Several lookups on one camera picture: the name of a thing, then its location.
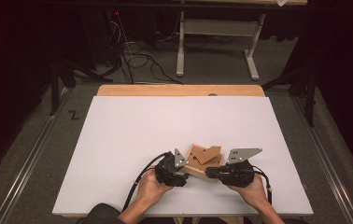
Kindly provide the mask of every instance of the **table leg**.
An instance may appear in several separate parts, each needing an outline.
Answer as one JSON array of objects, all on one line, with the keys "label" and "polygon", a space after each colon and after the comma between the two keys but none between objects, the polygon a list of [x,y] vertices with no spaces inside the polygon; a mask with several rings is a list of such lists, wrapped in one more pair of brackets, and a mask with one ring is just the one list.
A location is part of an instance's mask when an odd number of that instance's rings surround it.
[{"label": "table leg", "polygon": [[173,217],[174,223],[175,224],[182,224],[183,223],[183,218],[184,217]]},{"label": "table leg", "polygon": [[193,217],[191,219],[191,224],[199,224],[200,219],[201,219],[200,217]]},{"label": "table leg", "polygon": [[185,49],[184,49],[184,38],[185,38],[185,12],[180,12],[180,23],[179,23],[179,48],[177,51],[176,59],[176,76],[183,77],[184,63],[185,63]]},{"label": "table leg", "polygon": [[219,217],[228,224],[244,224],[244,217]]},{"label": "table leg", "polygon": [[252,45],[251,45],[250,49],[245,50],[249,73],[250,73],[251,78],[253,80],[259,80],[258,71],[256,70],[256,66],[255,66],[255,63],[253,62],[252,56],[253,56],[253,52],[256,48],[256,44],[258,43],[259,35],[261,34],[261,28],[263,26],[265,17],[266,17],[266,14],[260,15],[259,20],[258,20],[258,25],[256,26],[256,29],[255,29],[255,34],[252,37]]}]

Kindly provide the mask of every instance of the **person's right hand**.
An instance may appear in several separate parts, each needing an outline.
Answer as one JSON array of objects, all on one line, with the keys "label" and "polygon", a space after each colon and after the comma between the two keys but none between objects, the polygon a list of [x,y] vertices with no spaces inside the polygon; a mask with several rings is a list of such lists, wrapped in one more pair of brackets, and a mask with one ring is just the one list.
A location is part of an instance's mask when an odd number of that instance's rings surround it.
[{"label": "person's right hand", "polygon": [[263,218],[266,224],[282,224],[284,221],[276,213],[269,201],[267,201],[266,194],[264,192],[263,182],[261,181],[260,175],[255,175],[252,183],[245,188],[239,188],[236,186],[227,186],[229,189],[235,190],[241,195],[247,204],[255,208]]},{"label": "person's right hand", "polygon": [[244,201],[254,208],[259,208],[263,203],[268,203],[260,175],[255,175],[252,183],[245,188],[236,186],[227,187],[239,193]]}]

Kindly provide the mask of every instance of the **wooden piece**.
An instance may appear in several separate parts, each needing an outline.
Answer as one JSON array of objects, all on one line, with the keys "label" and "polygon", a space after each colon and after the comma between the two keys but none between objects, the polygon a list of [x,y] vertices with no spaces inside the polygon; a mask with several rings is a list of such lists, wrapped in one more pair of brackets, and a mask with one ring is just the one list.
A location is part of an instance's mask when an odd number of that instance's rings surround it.
[{"label": "wooden piece", "polygon": [[103,85],[98,96],[265,96],[259,85]]},{"label": "wooden piece", "polygon": [[[218,148],[220,152],[220,147],[213,147],[213,150],[217,151]],[[223,154],[218,153],[218,155],[213,156],[212,159],[208,160],[206,163],[200,163],[199,160],[197,160],[197,155],[202,154],[203,151],[205,150],[208,150],[208,148],[200,147],[194,144],[191,145],[191,149],[189,150],[188,155],[185,156],[185,158],[187,158],[187,161],[189,163],[188,165],[185,165],[182,168],[182,172],[197,176],[209,182],[217,183],[218,182],[217,179],[206,177],[205,168],[209,166],[219,167],[220,164],[223,162]]]},{"label": "wooden piece", "polygon": [[204,149],[196,155],[196,160],[201,164],[205,164],[208,161],[216,158],[220,154],[220,147],[210,147],[209,149]]}]

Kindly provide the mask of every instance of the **metal rail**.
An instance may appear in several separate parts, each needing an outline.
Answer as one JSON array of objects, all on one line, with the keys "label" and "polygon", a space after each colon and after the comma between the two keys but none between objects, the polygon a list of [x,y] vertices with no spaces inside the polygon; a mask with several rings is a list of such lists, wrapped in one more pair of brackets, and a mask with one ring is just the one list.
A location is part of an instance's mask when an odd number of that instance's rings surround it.
[{"label": "metal rail", "polygon": [[22,191],[25,188],[33,170],[35,169],[36,163],[39,160],[40,154],[43,151],[43,145],[46,142],[46,139],[49,135],[49,132],[54,124],[54,121],[57,119],[60,110],[63,108],[65,102],[69,98],[70,91],[64,88],[62,92],[61,106],[55,112],[53,116],[50,116],[46,121],[45,126],[37,137],[35,144],[28,155],[24,165],[22,166],[18,176],[14,180],[12,187],[10,188],[7,197],[4,199],[2,205],[0,206],[0,224],[7,223],[7,219],[13,211],[14,206],[19,200]]},{"label": "metal rail", "polygon": [[308,121],[305,119],[304,115],[304,106],[299,97],[290,97],[293,104],[300,111],[299,115],[304,123],[305,128],[309,132],[311,140],[313,141],[316,149],[316,154],[318,156],[319,164],[328,179],[328,182],[333,191],[336,201],[339,203],[339,206],[345,216],[347,223],[353,224],[353,205],[348,198],[346,189],[334,170],[331,161],[326,154],[324,146],[321,144],[317,132],[313,127],[310,126]]}]

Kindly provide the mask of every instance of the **metal stand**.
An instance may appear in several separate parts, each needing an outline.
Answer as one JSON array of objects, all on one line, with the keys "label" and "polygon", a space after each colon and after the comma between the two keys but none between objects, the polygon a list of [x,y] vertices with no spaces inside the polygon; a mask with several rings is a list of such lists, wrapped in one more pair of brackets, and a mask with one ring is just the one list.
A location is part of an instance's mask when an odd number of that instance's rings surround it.
[{"label": "metal stand", "polygon": [[258,43],[265,14],[261,14],[258,21],[214,21],[214,20],[192,20],[185,19],[185,12],[180,12],[179,23],[179,47],[176,59],[176,76],[183,77],[185,66],[184,38],[185,34],[191,35],[230,35],[230,36],[251,36],[252,44],[250,49],[244,53],[253,80],[259,80],[258,71],[253,61],[253,52]]}]

